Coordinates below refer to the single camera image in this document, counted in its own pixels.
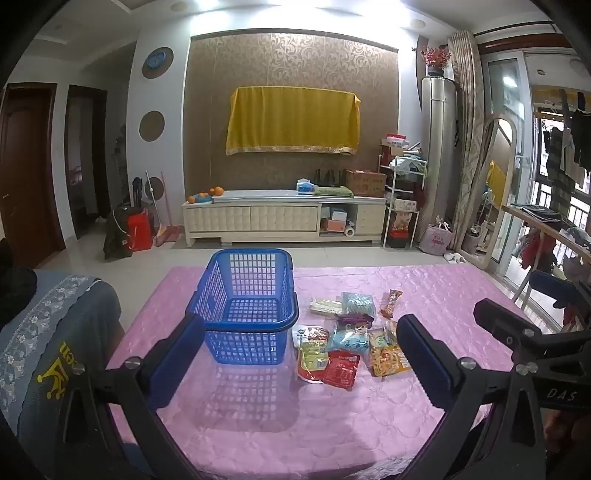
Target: pink quilted tablecloth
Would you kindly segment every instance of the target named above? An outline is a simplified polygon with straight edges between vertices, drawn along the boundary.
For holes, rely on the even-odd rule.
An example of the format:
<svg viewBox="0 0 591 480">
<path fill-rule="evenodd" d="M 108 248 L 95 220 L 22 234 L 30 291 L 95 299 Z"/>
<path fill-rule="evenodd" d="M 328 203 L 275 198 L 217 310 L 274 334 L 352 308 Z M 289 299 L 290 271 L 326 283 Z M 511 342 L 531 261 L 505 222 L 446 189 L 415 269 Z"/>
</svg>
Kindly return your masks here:
<svg viewBox="0 0 591 480">
<path fill-rule="evenodd" d="M 148 299 L 109 366 L 144 356 L 183 317 L 202 268 L 173 268 Z M 509 370 L 510 351 L 478 327 L 472 310 L 486 297 L 522 314 L 472 265 L 296 268 L 298 323 L 322 325 L 313 298 L 343 291 L 372 294 L 378 305 L 395 288 L 395 315 L 414 313 L 458 356 Z M 204 345 L 172 402 L 158 411 L 179 447 L 219 479 L 379 479 L 401 472 L 427 440 L 442 411 L 431 406 L 412 372 L 384 379 L 363 362 L 352 391 L 297 380 L 291 342 L 277 367 L 218 365 Z M 135 442 L 117 407 L 125 442 Z"/>
</svg>

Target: blue plate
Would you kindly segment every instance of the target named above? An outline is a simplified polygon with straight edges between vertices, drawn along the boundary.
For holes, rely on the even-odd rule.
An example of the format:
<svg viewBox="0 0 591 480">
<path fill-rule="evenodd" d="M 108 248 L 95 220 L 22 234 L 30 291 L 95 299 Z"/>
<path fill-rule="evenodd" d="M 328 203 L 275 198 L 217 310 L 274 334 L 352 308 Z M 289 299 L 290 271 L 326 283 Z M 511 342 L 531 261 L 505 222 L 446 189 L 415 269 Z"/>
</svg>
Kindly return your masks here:
<svg viewBox="0 0 591 480">
<path fill-rule="evenodd" d="M 156 53 L 152 53 L 152 55 L 148 57 L 146 64 L 151 69 L 157 69 L 164 63 L 164 60 L 166 60 L 166 53 L 163 51 L 158 51 Z"/>
</svg>

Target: cabinet drawer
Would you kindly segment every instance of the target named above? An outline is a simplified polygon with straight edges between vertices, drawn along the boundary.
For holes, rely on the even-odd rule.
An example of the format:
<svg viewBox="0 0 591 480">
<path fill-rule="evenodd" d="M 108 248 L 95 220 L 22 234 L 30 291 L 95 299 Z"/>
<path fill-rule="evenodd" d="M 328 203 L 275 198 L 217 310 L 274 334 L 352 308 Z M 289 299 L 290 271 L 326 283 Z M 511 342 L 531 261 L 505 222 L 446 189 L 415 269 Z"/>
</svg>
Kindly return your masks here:
<svg viewBox="0 0 591 480">
<path fill-rule="evenodd" d="M 186 209 L 190 232 L 245 232 L 251 229 L 250 207 L 216 207 Z"/>
<path fill-rule="evenodd" d="M 251 206 L 251 230 L 256 232 L 315 232 L 317 206 Z"/>
<path fill-rule="evenodd" d="M 380 235 L 384 227 L 385 205 L 359 205 L 355 233 Z"/>
</svg>

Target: door frame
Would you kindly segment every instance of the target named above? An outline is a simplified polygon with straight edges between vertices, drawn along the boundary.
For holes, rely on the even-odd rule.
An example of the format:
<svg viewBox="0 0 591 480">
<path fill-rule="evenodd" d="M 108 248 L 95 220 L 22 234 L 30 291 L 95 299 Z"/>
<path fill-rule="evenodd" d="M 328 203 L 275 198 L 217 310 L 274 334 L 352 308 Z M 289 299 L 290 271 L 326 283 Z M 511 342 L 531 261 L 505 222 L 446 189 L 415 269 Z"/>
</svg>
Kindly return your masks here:
<svg viewBox="0 0 591 480">
<path fill-rule="evenodd" d="M 92 100 L 92 173 L 95 183 L 96 205 L 99 211 L 99 216 L 106 218 L 111 212 L 105 155 L 107 91 L 81 85 L 70 85 L 68 88 L 66 118 L 64 122 L 64 168 L 66 169 L 68 202 L 71 197 L 70 182 L 68 181 L 68 126 L 70 122 L 71 100 L 73 98 L 86 98 Z M 76 232 L 76 237 L 80 238 L 79 232 Z"/>
<path fill-rule="evenodd" d="M 481 58 L 482 63 L 482 73 L 485 85 L 485 112 L 487 114 L 492 112 L 492 105 L 491 105 L 491 77 L 489 73 L 489 63 L 494 61 L 501 61 L 501 60 L 516 60 L 517 66 L 519 70 L 519 90 L 520 90 L 520 97 L 521 102 L 524 106 L 524 133 L 523 133 L 523 140 L 522 140 L 522 148 L 521 153 L 516 153 L 515 155 L 515 167 L 519 166 L 519 169 L 522 169 L 524 163 L 527 163 L 530 167 L 532 174 L 530 175 L 529 179 L 521 178 L 519 189 L 522 188 L 527 189 L 527 201 L 529 201 L 531 190 L 534 185 L 534 169 L 535 169 L 535 159 L 533 158 L 533 151 L 534 151 L 534 124 L 533 124 L 533 107 L 532 107 L 532 99 L 531 99 L 531 86 L 530 86 L 530 78 L 529 73 L 527 71 L 527 66 L 525 64 L 525 54 L 522 50 L 512 50 L 512 51 L 504 51 L 500 53 L 489 53 L 487 55 L 483 55 Z M 519 238 L 519 231 L 523 225 L 523 221 L 519 220 L 515 217 L 511 220 L 511 226 L 509 228 L 509 232 L 507 234 L 507 242 L 506 245 L 515 245 Z M 497 275 L 500 277 L 504 277 L 505 273 L 509 267 L 509 262 L 511 260 L 512 255 L 512 248 L 504 248 L 501 252 L 501 257 L 497 262 L 494 258 L 491 257 L 491 265 L 494 265 L 493 270 L 496 272 Z"/>
<path fill-rule="evenodd" d="M 41 83 L 41 82 L 16 82 L 16 83 L 8 83 L 6 88 L 4 89 L 4 95 L 2 97 L 2 106 L 0 106 L 0 148 L 4 142 L 4 138 L 2 133 L 4 131 L 4 122 L 6 121 L 6 103 L 4 102 L 5 99 L 8 98 L 10 91 L 12 90 L 48 90 L 50 93 L 50 101 L 49 101 L 49 112 L 47 118 L 47 132 L 46 132 L 46 182 L 47 182 L 47 191 L 49 193 L 48 203 L 49 203 L 49 211 L 51 213 L 51 225 L 53 230 L 53 243 L 56 248 L 56 251 L 62 251 L 66 248 L 66 244 L 64 242 L 64 236 L 61 231 L 60 226 L 60 219 L 57 214 L 57 203 L 56 203 L 56 193 L 53 184 L 53 169 L 51 164 L 52 154 L 51 154 L 51 133 L 53 131 L 53 108 L 56 102 L 56 90 L 57 84 L 56 83 Z M 4 207 L 2 202 L 0 202 L 0 213 L 4 216 L 4 218 L 8 218 L 6 212 L 4 212 Z"/>
</svg>

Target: sliding glass door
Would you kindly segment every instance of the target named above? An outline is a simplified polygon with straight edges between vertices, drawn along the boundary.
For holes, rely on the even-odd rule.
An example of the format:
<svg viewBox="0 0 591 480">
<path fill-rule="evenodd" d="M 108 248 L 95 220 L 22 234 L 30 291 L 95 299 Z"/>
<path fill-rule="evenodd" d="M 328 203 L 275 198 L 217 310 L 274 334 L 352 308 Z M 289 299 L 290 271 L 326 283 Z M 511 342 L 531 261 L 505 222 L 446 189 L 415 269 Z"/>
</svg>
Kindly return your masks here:
<svg viewBox="0 0 591 480">
<path fill-rule="evenodd" d="M 534 180 L 531 89 L 522 52 L 493 53 L 482 57 L 486 113 L 504 113 L 517 128 L 515 170 L 507 204 L 529 203 Z M 509 140 L 512 131 L 506 132 Z M 523 222 L 504 215 L 492 254 L 497 275 L 504 276 Z"/>
</svg>

